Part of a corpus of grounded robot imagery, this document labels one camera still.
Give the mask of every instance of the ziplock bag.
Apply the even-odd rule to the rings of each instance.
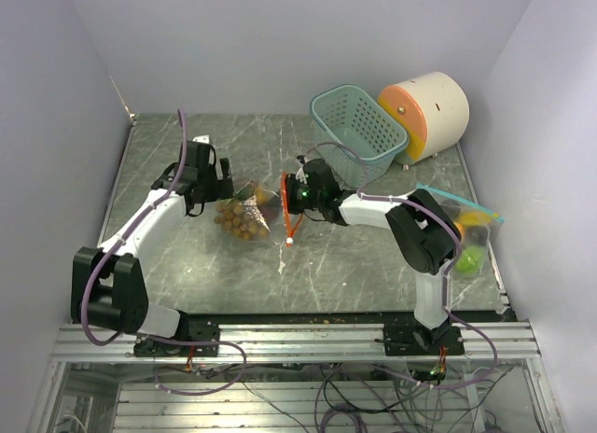
[[[231,199],[215,204],[214,223],[242,240],[265,239],[270,236],[271,224],[281,209],[277,193],[257,181],[249,181]]]
[[[423,184],[417,184],[417,189],[431,193],[461,234],[463,253],[454,272],[462,276],[479,275],[489,256],[490,236],[497,235],[504,219],[486,207],[449,192]]]

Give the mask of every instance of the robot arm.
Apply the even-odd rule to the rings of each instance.
[[[83,247],[73,260],[71,316],[81,320],[81,302],[85,287],[98,262],[116,242],[131,235],[111,255],[93,285],[88,306],[91,325],[124,333],[144,333],[170,338],[177,334],[181,313],[148,301],[141,266],[151,263],[156,246],[185,216],[194,217],[196,205],[231,198],[234,192],[228,159],[219,162],[222,177],[216,171],[216,154],[208,136],[187,142],[185,163],[175,162],[151,186],[146,201],[134,216],[98,248]],[[173,182],[173,172],[183,167],[174,191],[161,203]],[[136,226],[138,216],[152,209]]]
[[[321,159],[303,165],[286,178],[288,211],[319,211],[324,219],[342,226],[368,225],[392,231],[406,262],[415,271],[417,321],[440,337],[447,326],[443,272],[454,257],[452,237],[430,216],[403,201],[422,206],[439,217],[460,239],[460,232],[433,197],[423,189],[396,197],[396,202],[361,199],[341,190],[329,166]]]
[[[154,247],[161,238],[183,219],[193,216],[197,204],[231,198],[233,186],[228,160],[220,161],[222,178],[215,170],[215,151],[209,140],[195,138],[188,143],[187,159],[182,179],[175,192],[158,205],[172,182],[171,173],[181,164],[169,166],[153,184],[146,202],[137,214],[152,206],[150,214],[134,228],[125,244],[103,266],[99,279],[93,283],[88,306],[91,325],[129,334],[141,333],[164,338],[188,338],[186,314],[148,301],[141,265],[151,263]],[[353,191],[341,190],[329,166],[323,160],[309,161],[299,176],[286,179],[288,210],[300,214],[317,210],[324,218],[342,226],[369,225],[390,229],[407,263],[416,271],[417,306],[415,318],[440,337],[447,324],[442,301],[441,272],[454,256],[450,235],[432,218],[402,203],[368,201]],[[439,216],[460,235],[436,201],[425,190],[418,189],[401,198],[416,202]],[[99,248],[81,248],[73,262],[71,315],[80,322],[81,301],[91,273],[104,252],[109,250],[132,225],[136,215]],[[112,278],[112,285],[100,279]]]

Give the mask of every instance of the marble table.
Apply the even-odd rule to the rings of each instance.
[[[295,172],[296,156],[313,144],[309,116],[189,115],[188,136],[208,134],[218,157],[228,157],[238,188],[257,179],[279,188],[280,172]],[[143,203],[152,182],[176,161],[181,131],[175,115],[139,115],[121,163],[104,223],[114,234]],[[393,163],[368,193],[399,195],[423,183],[471,198],[458,150],[403,171]],[[246,242],[223,233],[206,205],[203,216],[187,217],[163,239],[151,264],[142,264],[149,299],[192,313],[327,313],[412,310],[413,271],[389,230],[343,228],[305,220],[295,244],[284,246],[284,226],[270,239]],[[503,307],[488,260],[480,277],[454,279],[453,307]]]

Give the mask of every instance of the metal base plate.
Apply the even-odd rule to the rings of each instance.
[[[188,320],[188,332],[192,342],[219,342],[220,329],[209,321],[202,319]],[[197,357],[217,356],[218,346],[196,347],[193,355]],[[153,340],[142,340],[136,343],[133,348],[134,356],[139,357],[165,357],[165,356],[188,356],[189,347],[177,347]]]
[[[438,356],[439,348],[446,346],[448,356],[461,356],[465,353],[462,334],[459,328],[450,327],[440,342],[423,349],[414,342],[416,328],[413,326],[383,326],[383,347],[387,356]]]

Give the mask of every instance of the teal basket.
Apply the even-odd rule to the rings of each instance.
[[[363,159],[368,181],[388,170],[394,157],[409,144],[406,130],[366,92],[355,85],[342,85],[311,100],[315,142],[338,142]],[[334,146],[317,150],[350,187],[365,183],[361,162],[350,152]]]

